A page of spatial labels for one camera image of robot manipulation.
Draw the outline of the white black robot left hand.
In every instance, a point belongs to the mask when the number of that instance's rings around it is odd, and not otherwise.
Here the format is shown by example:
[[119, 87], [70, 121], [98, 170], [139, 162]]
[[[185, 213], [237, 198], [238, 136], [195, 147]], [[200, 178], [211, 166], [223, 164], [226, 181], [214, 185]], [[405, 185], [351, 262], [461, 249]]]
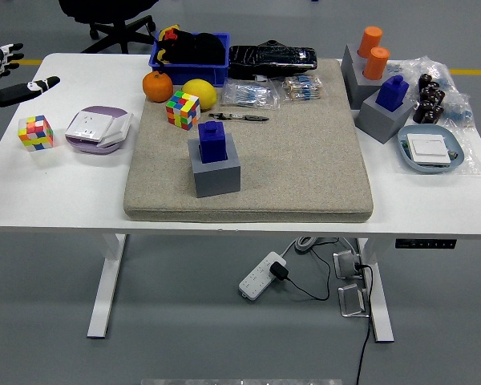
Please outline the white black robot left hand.
[[[15, 60], [24, 57], [21, 52], [22, 43], [11, 43], [0, 46], [0, 79], [8, 76], [13, 69], [19, 67]], [[0, 107], [9, 107], [40, 96], [60, 82], [58, 76], [18, 83], [0, 90]]]

